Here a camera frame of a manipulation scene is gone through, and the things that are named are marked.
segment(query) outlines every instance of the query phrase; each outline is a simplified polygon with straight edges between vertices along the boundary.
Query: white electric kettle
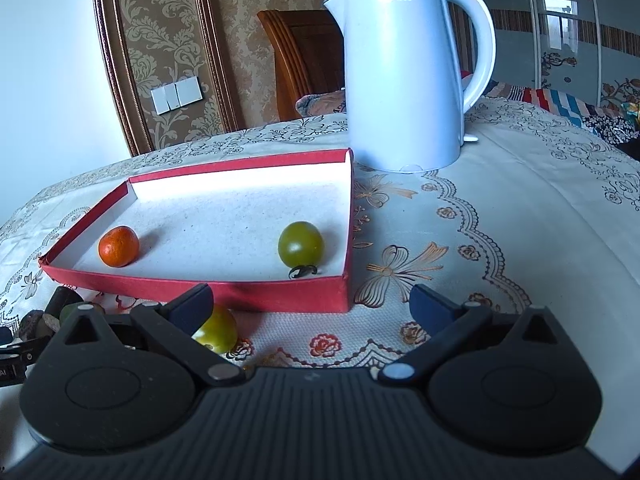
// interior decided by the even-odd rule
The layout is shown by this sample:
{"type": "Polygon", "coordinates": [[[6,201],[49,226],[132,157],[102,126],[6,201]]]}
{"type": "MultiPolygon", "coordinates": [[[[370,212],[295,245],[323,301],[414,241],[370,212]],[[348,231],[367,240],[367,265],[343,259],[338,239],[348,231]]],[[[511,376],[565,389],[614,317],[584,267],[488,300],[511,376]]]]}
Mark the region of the white electric kettle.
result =
{"type": "Polygon", "coordinates": [[[344,36],[349,138],[356,160],[403,172],[452,164],[464,141],[464,113],[494,70],[494,23],[484,1],[326,0],[324,5],[344,36]],[[447,2],[468,13],[478,39],[476,69],[464,92],[447,2]]]}

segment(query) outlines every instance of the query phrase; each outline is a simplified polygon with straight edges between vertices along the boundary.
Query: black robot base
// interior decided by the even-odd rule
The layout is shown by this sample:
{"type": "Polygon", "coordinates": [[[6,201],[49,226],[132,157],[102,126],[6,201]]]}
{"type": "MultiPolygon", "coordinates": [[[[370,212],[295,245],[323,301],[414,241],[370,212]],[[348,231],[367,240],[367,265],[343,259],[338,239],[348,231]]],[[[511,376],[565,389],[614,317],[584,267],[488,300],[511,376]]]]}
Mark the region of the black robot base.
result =
{"type": "Polygon", "coordinates": [[[162,310],[73,313],[20,394],[40,444],[4,478],[617,478],[584,447],[600,389],[547,309],[494,314],[416,286],[431,339],[374,380],[243,370],[190,337],[211,305],[199,285],[162,310]]]}

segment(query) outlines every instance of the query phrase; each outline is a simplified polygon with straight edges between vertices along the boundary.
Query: blue gripper pad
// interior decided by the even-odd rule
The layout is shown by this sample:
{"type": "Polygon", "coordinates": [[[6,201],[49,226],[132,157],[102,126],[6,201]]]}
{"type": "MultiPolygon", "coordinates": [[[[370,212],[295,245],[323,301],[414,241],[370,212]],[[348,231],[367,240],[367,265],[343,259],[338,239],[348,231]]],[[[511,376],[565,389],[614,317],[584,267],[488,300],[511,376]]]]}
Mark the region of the blue gripper pad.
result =
{"type": "Polygon", "coordinates": [[[213,292],[201,283],[160,307],[159,313],[180,330],[193,335],[213,312],[213,292]]]}
{"type": "Polygon", "coordinates": [[[411,289],[409,310],[413,318],[431,337],[466,312],[464,308],[426,285],[414,285],[411,289]]]}

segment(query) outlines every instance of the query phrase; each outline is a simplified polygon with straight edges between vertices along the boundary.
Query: red box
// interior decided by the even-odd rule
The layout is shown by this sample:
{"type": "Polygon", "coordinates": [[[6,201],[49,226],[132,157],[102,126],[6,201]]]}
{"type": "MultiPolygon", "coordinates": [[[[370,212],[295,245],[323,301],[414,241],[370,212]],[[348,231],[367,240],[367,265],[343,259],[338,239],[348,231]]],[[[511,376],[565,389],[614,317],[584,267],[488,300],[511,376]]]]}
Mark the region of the red box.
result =
{"type": "Polygon", "coordinates": [[[353,154],[325,150],[213,162],[133,176],[40,258],[52,279],[111,294],[169,301],[201,282],[217,303],[263,312],[346,312],[353,154]],[[278,256],[294,221],[319,228],[319,273],[296,280],[278,256]],[[138,259],[112,268],[97,244],[117,225],[140,238],[138,259]]]}

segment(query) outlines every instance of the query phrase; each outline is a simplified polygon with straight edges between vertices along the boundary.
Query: kettle spout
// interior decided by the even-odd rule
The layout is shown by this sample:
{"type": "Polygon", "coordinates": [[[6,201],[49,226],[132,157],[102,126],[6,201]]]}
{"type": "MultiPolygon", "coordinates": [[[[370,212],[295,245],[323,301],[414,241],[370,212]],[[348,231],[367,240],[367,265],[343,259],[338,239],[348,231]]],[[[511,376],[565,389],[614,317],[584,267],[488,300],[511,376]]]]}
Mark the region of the kettle spout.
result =
{"type": "Polygon", "coordinates": [[[344,0],[325,0],[324,6],[329,9],[344,36],[344,0]]]}

